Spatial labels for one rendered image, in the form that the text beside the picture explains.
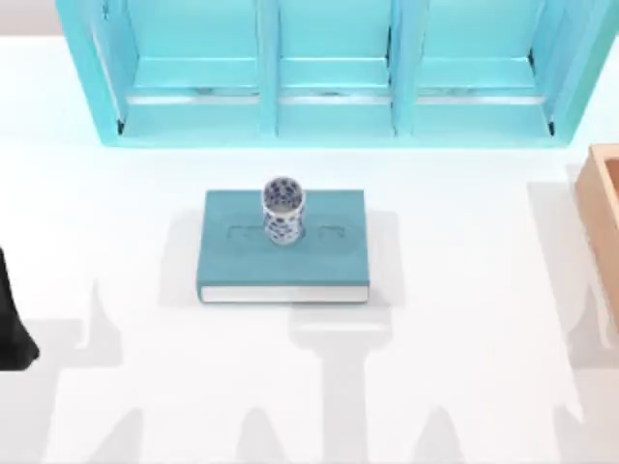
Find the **salmon-coloured box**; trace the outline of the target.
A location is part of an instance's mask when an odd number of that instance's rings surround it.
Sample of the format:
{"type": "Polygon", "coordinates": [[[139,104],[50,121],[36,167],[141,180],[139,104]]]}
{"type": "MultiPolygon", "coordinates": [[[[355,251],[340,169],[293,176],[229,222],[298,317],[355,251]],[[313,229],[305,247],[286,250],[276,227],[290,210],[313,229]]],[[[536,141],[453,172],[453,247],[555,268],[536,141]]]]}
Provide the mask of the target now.
{"type": "Polygon", "coordinates": [[[576,205],[619,333],[619,143],[593,144],[575,181],[576,205]]]}

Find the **blue and white cup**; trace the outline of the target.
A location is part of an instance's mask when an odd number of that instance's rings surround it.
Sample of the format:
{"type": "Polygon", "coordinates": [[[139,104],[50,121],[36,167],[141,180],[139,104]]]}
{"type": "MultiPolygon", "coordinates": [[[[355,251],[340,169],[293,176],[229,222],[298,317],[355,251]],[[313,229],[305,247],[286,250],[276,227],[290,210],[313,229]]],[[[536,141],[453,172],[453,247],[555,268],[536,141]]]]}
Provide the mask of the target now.
{"type": "Polygon", "coordinates": [[[269,180],[262,192],[263,228],[278,246],[297,242],[305,231],[306,192],[288,176],[269,180]]]}

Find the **light blue rack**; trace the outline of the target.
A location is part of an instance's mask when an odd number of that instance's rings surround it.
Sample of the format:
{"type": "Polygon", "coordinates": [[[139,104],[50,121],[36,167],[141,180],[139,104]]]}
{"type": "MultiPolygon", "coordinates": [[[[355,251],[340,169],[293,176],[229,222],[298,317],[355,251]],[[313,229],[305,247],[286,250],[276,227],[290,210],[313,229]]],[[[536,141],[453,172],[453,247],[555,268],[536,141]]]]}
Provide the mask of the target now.
{"type": "Polygon", "coordinates": [[[55,0],[102,144],[554,147],[619,0],[55,0]]]}

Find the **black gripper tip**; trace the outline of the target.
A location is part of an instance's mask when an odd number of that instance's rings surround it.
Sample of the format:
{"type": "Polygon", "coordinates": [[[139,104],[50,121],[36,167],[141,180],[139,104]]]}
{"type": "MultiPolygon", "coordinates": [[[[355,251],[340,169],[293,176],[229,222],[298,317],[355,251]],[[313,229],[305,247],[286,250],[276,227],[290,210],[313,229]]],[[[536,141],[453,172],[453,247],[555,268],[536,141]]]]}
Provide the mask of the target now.
{"type": "Polygon", "coordinates": [[[13,298],[4,251],[0,247],[0,372],[24,371],[40,357],[13,298]]]}

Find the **teal book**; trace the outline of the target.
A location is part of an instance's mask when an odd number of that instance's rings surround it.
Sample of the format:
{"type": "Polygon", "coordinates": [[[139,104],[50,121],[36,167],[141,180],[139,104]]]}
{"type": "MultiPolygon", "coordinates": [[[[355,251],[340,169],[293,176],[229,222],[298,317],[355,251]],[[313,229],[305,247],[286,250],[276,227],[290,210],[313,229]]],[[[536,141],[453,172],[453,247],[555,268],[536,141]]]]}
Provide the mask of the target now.
{"type": "Polygon", "coordinates": [[[303,236],[280,246],[258,190],[205,198],[196,290],[204,304],[363,304],[369,299],[365,195],[309,190],[303,236]]]}

